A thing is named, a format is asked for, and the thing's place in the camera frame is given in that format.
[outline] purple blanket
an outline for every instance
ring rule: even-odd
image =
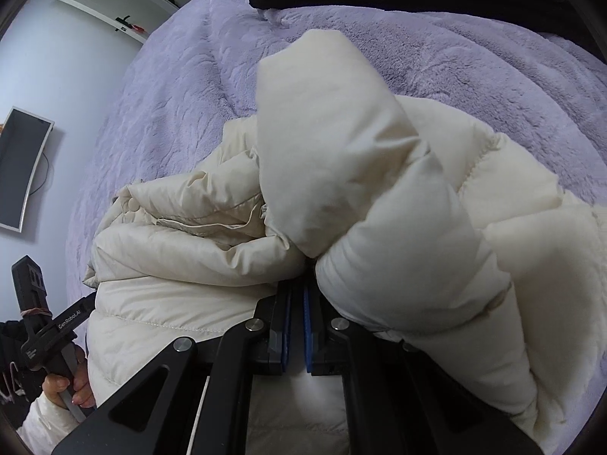
[[[588,202],[607,203],[607,66],[515,25],[445,13],[326,6],[259,14],[193,0],[150,37],[99,132],[67,242],[70,302],[96,226],[123,185],[191,169],[226,120],[255,112],[256,65],[312,28],[338,29],[397,94],[429,97],[507,133]]]

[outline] television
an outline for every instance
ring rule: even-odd
[[[31,182],[53,122],[12,108],[0,130],[0,228],[21,232]]]

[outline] black cord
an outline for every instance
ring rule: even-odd
[[[44,152],[42,152],[42,155],[44,156],[44,159],[46,159],[46,174],[44,175],[44,181],[42,182],[42,184],[36,188],[34,191],[30,191],[29,196],[33,195],[34,193],[36,193],[40,188],[42,188],[44,186],[44,184],[46,183],[47,178],[49,177],[49,170],[50,170],[50,162],[49,162],[49,158],[46,156],[46,154]]]

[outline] wall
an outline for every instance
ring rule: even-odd
[[[65,241],[72,205],[105,109],[140,47],[55,0],[30,0],[0,41],[0,122],[12,106],[55,121],[45,149],[49,178],[30,197],[24,231],[0,231],[0,321],[19,319],[10,267],[26,254],[42,267],[51,311],[67,306]],[[41,160],[33,186],[45,170]]]

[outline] cream puffer jacket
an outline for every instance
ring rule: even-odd
[[[336,31],[263,59],[257,108],[192,172],[123,188],[99,226],[98,402],[175,338],[250,317],[308,256],[340,313],[423,349],[551,453],[607,346],[605,209],[481,121],[392,95]],[[312,451],[348,453],[341,380],[294,359],[256,378],[248,453]]]

